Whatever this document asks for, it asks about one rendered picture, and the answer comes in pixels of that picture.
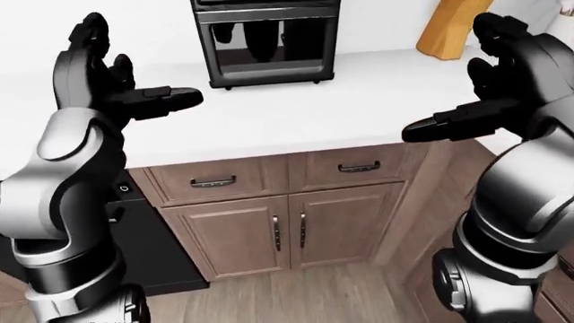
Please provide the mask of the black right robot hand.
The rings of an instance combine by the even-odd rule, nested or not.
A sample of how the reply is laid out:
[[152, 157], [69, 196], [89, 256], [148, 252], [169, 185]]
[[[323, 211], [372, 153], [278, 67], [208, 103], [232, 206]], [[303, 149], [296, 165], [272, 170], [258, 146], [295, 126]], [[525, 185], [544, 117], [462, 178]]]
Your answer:
[[494, 134], [505, 128], [530, 139], [540, 132], [531, 125], [548, 104], [574, 99], [574, 50], [550, 34], [533, 35], [527, 24], [509, 15], [480, 13], [473, 23], [481, 50], [498, 59], [490, 65], [472, 58], [467, 74], [478, 101], [406, 126], [407, 143], [453, 142]]

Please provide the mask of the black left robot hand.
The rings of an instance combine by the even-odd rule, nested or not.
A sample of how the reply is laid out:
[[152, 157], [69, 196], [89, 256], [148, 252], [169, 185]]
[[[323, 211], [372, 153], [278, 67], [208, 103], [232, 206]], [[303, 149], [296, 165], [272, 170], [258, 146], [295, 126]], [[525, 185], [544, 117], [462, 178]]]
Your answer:
[[62, 51], [53, 70], [53, 90], [60, 109], [95, 109], [111, 120], [164, 118], [170, 112], [203, 103], [195, 88], [135, 88], [134, 67], [125, 54], [107, 66], [109, 26], [100, 13], [89, 13], [77, 23], [68, 50]]

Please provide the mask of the toaster oven glass door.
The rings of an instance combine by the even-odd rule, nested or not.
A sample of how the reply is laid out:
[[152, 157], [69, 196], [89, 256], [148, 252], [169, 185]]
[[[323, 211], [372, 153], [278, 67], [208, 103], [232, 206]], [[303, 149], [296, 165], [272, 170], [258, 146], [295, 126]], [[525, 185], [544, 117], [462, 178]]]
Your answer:
[[212, 88], [321, 83], [335, 77], [338, 19], [198, 23]]

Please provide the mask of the black toaster oven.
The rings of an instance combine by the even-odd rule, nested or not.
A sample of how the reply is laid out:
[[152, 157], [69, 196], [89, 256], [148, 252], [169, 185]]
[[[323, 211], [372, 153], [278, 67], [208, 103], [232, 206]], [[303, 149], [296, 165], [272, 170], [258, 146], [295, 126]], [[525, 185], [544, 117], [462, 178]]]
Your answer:
[[190, 0], [212, 88], [335, 77], [341, 0]]

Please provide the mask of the wooden cabinet door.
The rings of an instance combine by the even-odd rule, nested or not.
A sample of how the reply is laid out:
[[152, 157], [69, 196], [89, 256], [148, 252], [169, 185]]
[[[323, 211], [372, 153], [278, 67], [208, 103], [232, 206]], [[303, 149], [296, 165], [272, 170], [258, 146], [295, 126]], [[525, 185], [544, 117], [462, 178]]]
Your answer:
[[[301, 193], [289, 197], [291, 268], [366, 260], [386, 229], [404, 182]], [[306, 244], [300, 248], [300, 213]]]
[[[174, 206], [160, 214], [208, 282], [290, 268], [287, 196]], [[274, 214], [281, 252], [274, 245]]]

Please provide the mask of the wooden knife block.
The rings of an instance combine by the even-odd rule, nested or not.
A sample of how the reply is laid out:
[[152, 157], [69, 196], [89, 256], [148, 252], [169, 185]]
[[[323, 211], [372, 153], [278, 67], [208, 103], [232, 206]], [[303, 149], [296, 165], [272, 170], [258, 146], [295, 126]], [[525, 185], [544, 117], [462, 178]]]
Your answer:
[[461, 58], [474, 17], [485, 13], [493, 1], [440, 0], [416, 43], [416, 49], [442, 61]]

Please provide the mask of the wooden drawer front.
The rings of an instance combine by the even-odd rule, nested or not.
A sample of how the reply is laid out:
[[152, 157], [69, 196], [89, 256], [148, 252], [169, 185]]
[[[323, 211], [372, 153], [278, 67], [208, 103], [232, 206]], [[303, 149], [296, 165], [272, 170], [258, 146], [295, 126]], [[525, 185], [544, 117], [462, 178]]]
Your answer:
[[154, 206], [200, 204], [288, 192], [283, 155], [205, 161], [142, 170], [137, 180]]
[[409, 153], [406, 144], [382, 144], [288, 156], [293, 192], [390, 182], [400, 178]]

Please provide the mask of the black dishwasher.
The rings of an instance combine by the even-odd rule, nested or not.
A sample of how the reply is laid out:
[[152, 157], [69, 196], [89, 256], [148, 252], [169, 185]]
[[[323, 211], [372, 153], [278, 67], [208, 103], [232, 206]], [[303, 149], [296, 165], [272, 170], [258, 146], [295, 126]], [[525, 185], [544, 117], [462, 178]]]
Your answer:
[[141, 285], [148, 296], [210, 287], [128, 171], [117, 176], [105, 209], [126, 261], [124, 282]]

